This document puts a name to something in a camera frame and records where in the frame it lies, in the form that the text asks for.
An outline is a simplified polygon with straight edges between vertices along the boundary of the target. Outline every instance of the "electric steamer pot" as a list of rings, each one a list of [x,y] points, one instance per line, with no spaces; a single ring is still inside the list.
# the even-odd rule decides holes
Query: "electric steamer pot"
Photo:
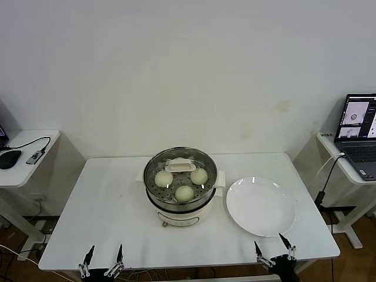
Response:
[[[202,168],[207,173],[207,182],[194,184],[190,174],[195,168]],[[165,170],[171,172],[173,180],[166,187],[158,187],[155,176]],[[160,152],[146,165],[143,181],[146,194],[155,207],[157,215],[163,221],[163,226],[190,226],[202,220],[209,212],[209,207],[216,194],[218,171],[214,161],[204,152],[189,147],[174,147]],[[190,186],[194,198],[187,202],[178,202],[175,192],[180,186]]]

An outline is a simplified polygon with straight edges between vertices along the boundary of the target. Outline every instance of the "laptop keyboard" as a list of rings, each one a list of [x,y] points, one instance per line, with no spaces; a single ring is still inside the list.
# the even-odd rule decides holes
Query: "laptop keyboard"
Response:
[[[344,147],[342,151],[356,163],[376,162],[376,146]]]

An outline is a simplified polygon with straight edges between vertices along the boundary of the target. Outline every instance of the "table leg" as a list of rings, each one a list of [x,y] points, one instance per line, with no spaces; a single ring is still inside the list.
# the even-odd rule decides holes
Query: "table leg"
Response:
[[[367,216],[368,216],[368,217],[373,216],[373,217],[376,218],[376,206],[373,207],[373,209],[371,209],[371,210],[367,213]]]
[[[38,230],[42,230],[44,225],[46,223],[46,220],[38,220],[35,224],[35,228]],[[29,257],[30,256],[30,251],[27,250],[32,250],[35,244],[43,244],[43,243],[48,243],[49,239],[51,238],[50,234],[46,234],[46,238],[43,238],[43,240],[35,240],[32,237],[29,237],[25,244],[23,245],[21,249],[21,253],[23,257]],[[17,257],[18,261],[25,261],[26,259],[23,257]]]
[[[334,212],[339,222],[338,224],[333,224],[333,234],[345,233],[354,249],[361,249],[363,248],[363,245],[351,225],[376,205],[376,198],[371,191],[372,188],[363,187],[362,190],[364,191],[364,195],[360,200],[359,205],[349,212],[348,215],[344,216],[340,211]]]
[[[0,228],[8,228],[11,224],[5,218],[0,216]]]
[[[0,197],[0,215],[11,222],[29,237],[43,241],[44,234],[18,214],[3,198]]]

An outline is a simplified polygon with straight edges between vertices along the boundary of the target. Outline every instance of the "laptop screen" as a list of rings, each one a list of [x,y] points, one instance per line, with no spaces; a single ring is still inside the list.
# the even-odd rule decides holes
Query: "laptop screen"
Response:
[[[335,141],[376,140],[376,94],[348,94]]]

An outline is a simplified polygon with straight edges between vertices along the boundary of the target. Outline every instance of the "white plate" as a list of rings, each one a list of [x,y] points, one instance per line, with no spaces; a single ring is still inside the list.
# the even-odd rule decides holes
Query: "white plate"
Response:
[[[235,222],[246,231],[263,237],[278,237],[295,221],[291,197],[277,183],[254,176],[237,180],[226,196]]]

